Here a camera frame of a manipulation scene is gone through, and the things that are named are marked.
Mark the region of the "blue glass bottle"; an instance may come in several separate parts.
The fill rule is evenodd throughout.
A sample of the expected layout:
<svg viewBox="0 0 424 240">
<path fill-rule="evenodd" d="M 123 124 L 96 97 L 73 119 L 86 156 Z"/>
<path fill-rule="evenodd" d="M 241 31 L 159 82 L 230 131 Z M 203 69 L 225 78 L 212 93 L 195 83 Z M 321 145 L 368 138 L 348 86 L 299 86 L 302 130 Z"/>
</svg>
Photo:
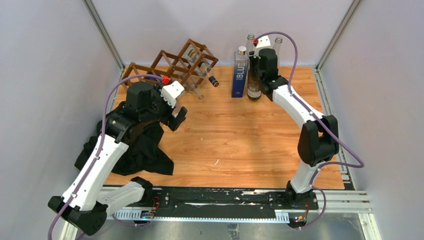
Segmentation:
<svg viewBox="0 0 424 240">
<path fill-rule="evenodd" d="M 231 97 L 242 98 L 244 95 L 245 83 L 249 66 L 247 48 L 240 46 L 234 53 L 233 76 L 231 85 Z"/>
</svg>

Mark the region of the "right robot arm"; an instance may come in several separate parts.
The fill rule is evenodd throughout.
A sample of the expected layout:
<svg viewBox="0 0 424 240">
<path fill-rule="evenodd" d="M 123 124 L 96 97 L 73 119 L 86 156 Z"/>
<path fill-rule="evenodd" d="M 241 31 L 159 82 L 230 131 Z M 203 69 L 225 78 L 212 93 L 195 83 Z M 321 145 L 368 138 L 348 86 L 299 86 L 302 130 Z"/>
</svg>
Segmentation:
<svg viewBox="0 0 424 240">
<path fill-rule="evenodd" d="M 324 115 L 304 102 L 289 81 L 279 75 L 274 49 L 251 51 L 248 56 L 250 74 L 262 94 L 283 108 L 300 128 L 297 144 L 300 164 L 285 190 L 286 204 L 298 209 L 312 196 L 318 169 L 339 152 L 339 144 L 332 137 L 338 135 L 338 121 L 333 115 Z"/>
</svg>

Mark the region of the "clear bottle dark label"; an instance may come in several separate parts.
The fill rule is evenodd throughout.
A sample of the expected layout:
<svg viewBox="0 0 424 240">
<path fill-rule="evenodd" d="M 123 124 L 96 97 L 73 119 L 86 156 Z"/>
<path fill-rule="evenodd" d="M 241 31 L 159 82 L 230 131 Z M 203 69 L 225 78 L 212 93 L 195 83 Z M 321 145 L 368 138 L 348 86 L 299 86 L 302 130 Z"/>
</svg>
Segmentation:
<svg viewBox="0 0 424 240">
<path fill-rule="evenodd" d="M 247 40 L 246 40 L 246 54 L 248 55 L 250 52 L 253 51 L 253 47 L 254 47 L 254 40 L 255 40 L 255 35 L 253 33 L 249 33 L 247 35 Z"/>
<path fill-rule="evenodd" d="M 277 67 L 280 67 L 280 49 L 281 49 L 281 45 L 283 42 L 283 38 L 280 36 L 277 36 L 274 40 L 274 44 L 272 46 L 272 48 L 275 51 L 276 57 L 277 57 Z"/>
</svg>

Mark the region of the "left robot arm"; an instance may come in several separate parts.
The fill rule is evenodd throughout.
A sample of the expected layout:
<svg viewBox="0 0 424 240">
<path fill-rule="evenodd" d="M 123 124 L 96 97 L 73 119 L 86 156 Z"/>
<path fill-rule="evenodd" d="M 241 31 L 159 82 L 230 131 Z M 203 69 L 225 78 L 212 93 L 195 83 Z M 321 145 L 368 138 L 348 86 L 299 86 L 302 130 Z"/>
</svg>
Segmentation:
<svg viewBox="0 0 424 240">
<path fill-rule="evenodd" d="M 91 236 L 109 216 L 130 204 L 155 206 L 153 185 L 141 177 L 109 193 L 101 193 L 101 189 L 116 163 L 147 126 L 163 123 L 175 131 L 185 120 L 186 108 L 173 113 L 184 91 L 178 81 L 134 83 L 126 99 L 101 121 L 96 144 L 75 181 L 62 195 L 49 200 L 48 207 L 57 217 Z"/>
</svg>

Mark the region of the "dark green wine bottle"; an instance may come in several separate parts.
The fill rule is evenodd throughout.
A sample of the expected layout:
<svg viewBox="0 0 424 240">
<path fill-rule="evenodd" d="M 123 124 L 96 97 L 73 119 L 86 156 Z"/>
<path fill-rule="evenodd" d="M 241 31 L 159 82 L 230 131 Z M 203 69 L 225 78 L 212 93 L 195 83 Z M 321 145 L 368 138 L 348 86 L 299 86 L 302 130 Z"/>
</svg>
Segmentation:
<svg viewBox="0 0 424 240">
<path fill-rule="evenodd" d="M 252 101 L 257 101 L 261 96 L 259 80 L 249 70 L 247 75 L 247 97 Z"/>
</svg>

